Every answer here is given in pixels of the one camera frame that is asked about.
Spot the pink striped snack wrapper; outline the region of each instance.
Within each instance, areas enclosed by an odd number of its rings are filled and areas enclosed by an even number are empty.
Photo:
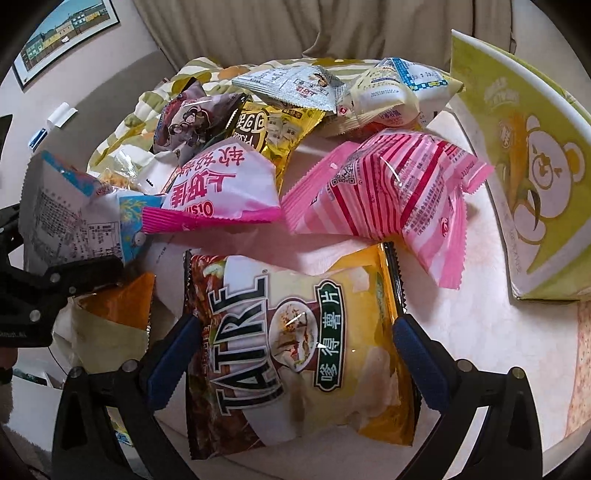
[[[439,287],[459,288],[466,252],[463,194],[474,193],[493,167],[420,132],[387,129],[358,148],[350,143],[284,196],[288,229],[377,241],[397,233]]]

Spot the blue gripper pad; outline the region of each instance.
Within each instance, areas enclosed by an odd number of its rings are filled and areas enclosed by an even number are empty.
[[[154,353],[160,353],[157,351],[159,346],[164,347],[164,351],[152,367],[145,386],[150,411],[166,408],[189,362],[201,346],[201,322],[193,315],[184,316],[161,342],[161,345],[154,346]]]
[[[392,332],[396,350],[410,371],[427,406],[444,413],[450,404],[450,387],[436,359],[424,343],[431,340],[424,332],[425,338],[421,339],[404,316],[396,319]]]

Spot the qr code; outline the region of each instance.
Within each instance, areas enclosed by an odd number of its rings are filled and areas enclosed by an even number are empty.
[[[353,160],[347,162],[343,168],[330,181],[330,186],[336,187],[339,183],[347,183],[349,185],[357,185],[357,178],[355,176],[355,167],[357,161]]]

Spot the picture frame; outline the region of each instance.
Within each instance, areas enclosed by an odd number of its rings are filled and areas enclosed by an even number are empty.
[[[12,64],[22,90],[81,43],[119,24],[111,0],[63,0],[39,25]]]

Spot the curtain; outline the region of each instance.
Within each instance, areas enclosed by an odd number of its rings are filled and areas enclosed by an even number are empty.
[[[180,69],[302,56],[402,57],[449,68],[452,28],[504,50],[511,0],[134,0],[156,43]]]

